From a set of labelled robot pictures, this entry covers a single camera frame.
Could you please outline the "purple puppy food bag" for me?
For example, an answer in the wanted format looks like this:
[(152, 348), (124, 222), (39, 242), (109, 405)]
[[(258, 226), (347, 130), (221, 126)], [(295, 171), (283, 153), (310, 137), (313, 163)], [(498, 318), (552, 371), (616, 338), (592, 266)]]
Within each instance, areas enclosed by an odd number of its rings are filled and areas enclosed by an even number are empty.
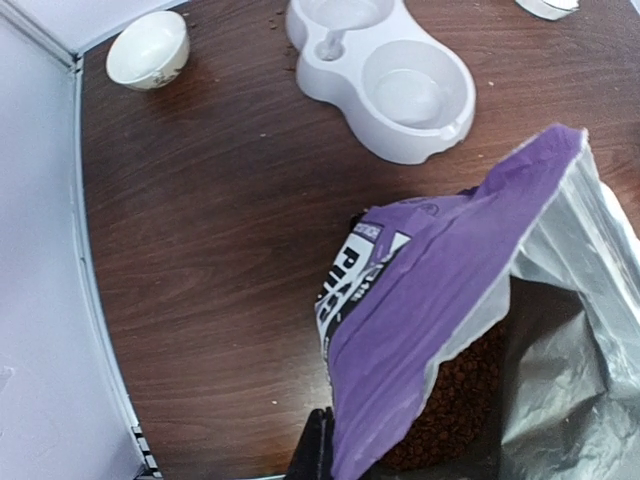
[(438, 368), (547, 284), (507, 337), (500, 479), (639, 475), (639, 241), (584, 130), (554, 125), (457, 195), (374, 207), (315, 304), (335, 411), (332, 473), (356, 479), (423, 411)]

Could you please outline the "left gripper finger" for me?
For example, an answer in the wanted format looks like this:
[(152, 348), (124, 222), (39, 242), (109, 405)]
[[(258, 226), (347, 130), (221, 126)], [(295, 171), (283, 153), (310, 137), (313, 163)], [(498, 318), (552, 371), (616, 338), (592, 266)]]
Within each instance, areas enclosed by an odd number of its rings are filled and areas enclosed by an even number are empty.
[(309, 414), (285, 480), (332, 480), (334, 413), (331, 407)]

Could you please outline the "grey double pet bowl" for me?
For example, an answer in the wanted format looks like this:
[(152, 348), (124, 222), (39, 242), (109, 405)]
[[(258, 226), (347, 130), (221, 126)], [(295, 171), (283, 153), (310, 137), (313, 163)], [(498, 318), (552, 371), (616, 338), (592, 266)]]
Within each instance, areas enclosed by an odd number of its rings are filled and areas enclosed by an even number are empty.
[(469, 134), (473, 77), (404, 2), (292, 1), (285, 26), (299, 89), (338, 108), (381, 159), (422, 164)]

